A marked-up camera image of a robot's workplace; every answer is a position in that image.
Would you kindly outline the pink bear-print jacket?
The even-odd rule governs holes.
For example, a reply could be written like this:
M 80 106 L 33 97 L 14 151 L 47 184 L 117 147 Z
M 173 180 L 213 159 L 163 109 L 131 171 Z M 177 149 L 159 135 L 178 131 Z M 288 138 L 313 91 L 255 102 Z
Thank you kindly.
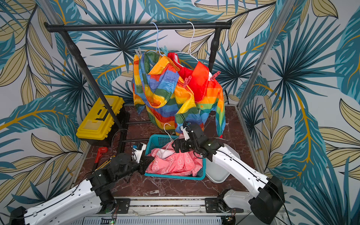
M 171 149 L 155 148 L 150 155 L 154 157 L 146 169 L 150 174 L 195 177 L 203 168 L 203 160 L 193 151 L 176 153 Z

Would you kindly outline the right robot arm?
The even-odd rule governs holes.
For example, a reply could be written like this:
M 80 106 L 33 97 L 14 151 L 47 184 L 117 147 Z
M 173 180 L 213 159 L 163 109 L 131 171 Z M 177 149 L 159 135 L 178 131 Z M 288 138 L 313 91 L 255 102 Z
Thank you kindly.
M 282 182 L 279 178 L 258 172 L 232 153 L 232 148 L 215 138 L 209 138 L 199 125 L 185 122 L 181 126 L 183 138 L 176 139 L 172 147 L 176 153 L 193 152 L 206 158 L 236 178 L 248 193 L 232 189 L 218 197 L 218 207 L 225 212 L 242 209 L 252 212 L 265 224 L 270 224 L 285 203 Z

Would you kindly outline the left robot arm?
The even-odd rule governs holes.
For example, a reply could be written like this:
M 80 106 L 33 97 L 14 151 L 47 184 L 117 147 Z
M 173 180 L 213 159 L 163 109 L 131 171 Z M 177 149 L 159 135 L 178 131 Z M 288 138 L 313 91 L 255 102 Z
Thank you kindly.
M 18 207 L 12 210 L 9 224 L 66 225 L 99 212 L 114 214 L 117 202 L 111 190 L 116 182 L 135 172 L 144 174 L 153 160 L 152 156 L 133 159 L 130 155 L 121 153 L 107 165 L 92 172 L 77 186 L 53 199 L 29 209 Z

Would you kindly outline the teal plastic basket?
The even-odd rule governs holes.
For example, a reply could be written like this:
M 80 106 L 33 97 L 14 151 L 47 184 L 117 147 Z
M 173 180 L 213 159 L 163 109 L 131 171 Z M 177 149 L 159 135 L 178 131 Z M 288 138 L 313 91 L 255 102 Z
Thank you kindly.
M 162 148 L 167 143 L 171 141 L 170 138 L 175 139 L 176 136 L 167 136 L 167 135 L 152 135 L 149 138 L 147 148 L 145 151 L 146 155 L 149 155 L 150 152 L 155 148 Z M 148 177 L 157 177 L 157 178 L 164 178 L 164 179 L 177 179 L 177 180 L 193 180 L 193 181 L 201 181 L 205 178 L 205 170 L 206 170 L 206 160 L 203 159 L 202 169 L 200 169 L 197 175 L 194 176 L 176 176 L 176 175 L 161 175 L 161 174 L 152 174 L 152 173 L 145 173 L 145 176 Z

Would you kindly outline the white plastic tray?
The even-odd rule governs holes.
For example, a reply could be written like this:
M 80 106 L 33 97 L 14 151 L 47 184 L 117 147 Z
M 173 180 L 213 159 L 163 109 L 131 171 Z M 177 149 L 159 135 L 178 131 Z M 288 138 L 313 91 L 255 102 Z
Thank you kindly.
M 213 183 L 223 183 L 230 175 L 226 169 L 208 159 L 206 159 L 205 173 Z

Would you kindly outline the yellow black toolbox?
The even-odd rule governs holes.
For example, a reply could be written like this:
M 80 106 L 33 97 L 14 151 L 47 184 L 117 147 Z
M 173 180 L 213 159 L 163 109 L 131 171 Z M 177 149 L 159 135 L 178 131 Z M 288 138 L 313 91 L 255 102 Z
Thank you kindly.
M 124 100 L 118 96 L 105 96 L 112 107 L 117 119 L 121 123 L 118 127 L 113 117 L 106 109 L 104 103 L 99 98 L 77 129 L 76 136 L 93 146 L 110 147 L 113 137 L 120 128 L 125 128 L 128 120 L 128 113 L 124 109 Z

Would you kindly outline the rainbow striped jacket left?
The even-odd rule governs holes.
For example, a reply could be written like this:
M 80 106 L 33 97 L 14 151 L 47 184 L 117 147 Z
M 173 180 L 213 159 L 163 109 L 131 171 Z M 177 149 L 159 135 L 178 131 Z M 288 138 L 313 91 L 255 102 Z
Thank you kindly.
M 167 56 L 144 52 L 133 59 L 133 99 L 159 129 L 181 134 L 184 122 L 204 127 L 193 91 L 180 77 L 180 68 Z

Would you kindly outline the pink clothespin left on red hood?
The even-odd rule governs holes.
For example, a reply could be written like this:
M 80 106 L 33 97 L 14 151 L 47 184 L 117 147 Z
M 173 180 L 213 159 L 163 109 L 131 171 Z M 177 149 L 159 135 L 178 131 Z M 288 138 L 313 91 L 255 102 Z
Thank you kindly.
M 183 85 L 184 88 L 188 87 L 191 79 L 192 79 L 192 76 L 188 76 L 187 78 L 185 78 L 184 85 Z

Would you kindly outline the pink clothespin on red hood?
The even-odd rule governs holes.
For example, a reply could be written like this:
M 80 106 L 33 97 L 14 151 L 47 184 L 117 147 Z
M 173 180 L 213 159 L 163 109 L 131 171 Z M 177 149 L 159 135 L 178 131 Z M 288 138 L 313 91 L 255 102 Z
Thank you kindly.
M 192 76 L 188 76 L 187 78 L 185 78 L 184 85 L 183 85 L 184 88 L 188 87 L 191 79 L 192 79 Z
M 215 74 L 212 74 L 211 72 L 209 72 L 209 81 L 215 80 L 220 74 L 221 74 L 220 71 L 216 72 Z

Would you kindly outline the pink clothespin right on red hood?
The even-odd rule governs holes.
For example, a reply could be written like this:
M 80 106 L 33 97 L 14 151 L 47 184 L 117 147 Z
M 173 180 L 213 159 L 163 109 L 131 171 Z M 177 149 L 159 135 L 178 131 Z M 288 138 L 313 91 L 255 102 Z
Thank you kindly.
M 209 81 L 215 80 L 220 74 L 221 74 L 220 71 L 216 72 L 215 74 L 212 74 L 211 72 L 209 72 Z

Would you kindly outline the white clear clothespin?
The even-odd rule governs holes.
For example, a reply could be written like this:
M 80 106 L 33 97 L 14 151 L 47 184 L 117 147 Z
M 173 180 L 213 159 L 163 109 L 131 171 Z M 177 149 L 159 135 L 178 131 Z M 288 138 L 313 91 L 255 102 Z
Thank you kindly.
M 135 52 L 136 52 L 137 56 L 140 58 L 141 55 L 142 55 L 141 49 L 140 49 L 140 48 L 137 48 L 137 49 L 135 50 Z

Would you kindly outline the black clothes rack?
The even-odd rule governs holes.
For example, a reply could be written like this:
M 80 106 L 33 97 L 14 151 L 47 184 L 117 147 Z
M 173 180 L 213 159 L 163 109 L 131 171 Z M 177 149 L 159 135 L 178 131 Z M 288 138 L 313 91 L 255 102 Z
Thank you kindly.
M 87 82 L 90 84 L 97 96 L 104 102 L 106 109 L 108 110 L 111 117 L 114 119 L 115 124 L 118 127 L 118 130 L 127 131 L 126 128 L 123 128 L 123 125 L 128 125 L 128 122 L 121 123 L 115 113 L 113 112 L 111 106 L 106 100 L 103 92 L 101 91 L 99 85 L 95 81 L 93 75 L 91 74 L 88 65 L 84 61 L 81 52 L 75 42 L 69 35 L 69 32 L 92 32 L 92 31 L 147 31 L 147 30 L 176 30 L 176 29 L 214 29 L 215 36 L 211 41 L 211 54 L 209 59 L 209 70 L 212 72 L 213 65 L 215 62 L 216 54 L 220 44 L 220 34 L 222 30 L 228 30 L 231 28 L 232 21 L 228 22 L 198 22 L 198 23 L 164 23 L 164 24 L 104 24 L 104 25 L 64 25 L 64 24 L 48 24 L 44 23 L 46 30 L 50 33 L 58 33 L 62 37 L 65 47 L 69 50 L 70 54 L 76 61 L 80 71 L 85 76 Z

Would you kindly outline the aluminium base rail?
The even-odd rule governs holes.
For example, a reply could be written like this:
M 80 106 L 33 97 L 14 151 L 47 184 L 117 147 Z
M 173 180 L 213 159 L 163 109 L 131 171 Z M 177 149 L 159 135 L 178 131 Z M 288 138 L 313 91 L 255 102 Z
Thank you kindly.
M 215 196 L 118 198 L 116 215 L 95 214 L 73 225 L 261 225 L 249 210 L 221 208 Z

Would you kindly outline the left aluminium frame post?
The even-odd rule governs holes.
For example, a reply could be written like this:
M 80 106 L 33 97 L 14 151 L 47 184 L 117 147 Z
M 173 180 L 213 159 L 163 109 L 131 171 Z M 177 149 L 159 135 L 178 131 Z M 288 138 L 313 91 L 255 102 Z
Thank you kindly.
M 51 4 L 51 1 L 38 0 L 36 2 L 40 6 L 40 8 L 43 10 L 44 14 L 46 15 L 46 18 L 48 19 L 47 23 L 49 25 L 63 24 L 60 17 L 57 16 L 56 11 L 55 11 L 54 7 Z

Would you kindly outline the right aluminium frame post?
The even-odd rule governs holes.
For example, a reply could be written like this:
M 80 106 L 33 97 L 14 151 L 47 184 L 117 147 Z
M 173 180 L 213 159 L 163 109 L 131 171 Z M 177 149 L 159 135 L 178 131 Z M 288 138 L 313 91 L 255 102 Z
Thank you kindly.
M 251 92 L 252 86 L 254 85 L 254 83 L 256 81 L 256 78 L 261 69 L 261 66 L 263 65 L 267 54 L 270 52 L 278 34 L 280 33 L 280 31 L 282 29 L 282 25 L 285 23 L 287 16 L 289 15 L 294 3 L 295 3 L 294 0 L 284 2 L 284 5 L 279 13 L 279 16 L 275 20 L 274 28 L 268 36 L 267 42 L 265 43 L 264 48 L 262 49 L 262 52 L 258 58 L 258 61 L 256 62 L 256 65 L 252 71 L 252 74 L 251 74 L 250 78 L 248 79 L 247 86 L 245 87 L 245 89 L 242 93 L 242 96 L 239 100 L 239 103 L 237 105 L 237 109 L 239 111 L 245 105 L 245 101 Z

